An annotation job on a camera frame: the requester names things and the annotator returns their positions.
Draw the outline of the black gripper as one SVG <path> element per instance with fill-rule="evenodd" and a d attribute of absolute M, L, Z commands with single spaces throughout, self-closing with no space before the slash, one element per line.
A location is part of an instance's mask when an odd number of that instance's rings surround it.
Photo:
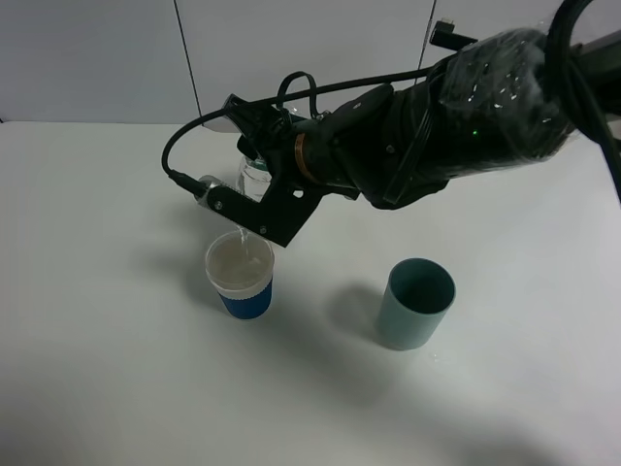
<path fill-rule="evenodd" d="M 222 109 L 239 130 L 238 150 L 262 159 L 273 175 L 299 188 L 323 189 L 355 200 L 359 189 L 333 154 L 317 120 L 295 118 L 274 104 L 250 105 L 230 94 Z"/>

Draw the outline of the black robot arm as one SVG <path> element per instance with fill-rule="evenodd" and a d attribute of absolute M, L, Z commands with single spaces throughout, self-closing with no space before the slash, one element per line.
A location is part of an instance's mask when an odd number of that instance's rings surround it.
<path fill-rule="evenodd" d="M 423 82 L 384 83 L 335 111 L 291 115 L 281 102 L 231 96 L 239 150 L 263 161 L 271 192 L 363 196 L 402 208 L 449 181 L 545 161 L 579 132 L 598 144 L 614 180 L 620 141 L 620 36 L 573 44 L 566 24 L 471 41 Z"/>

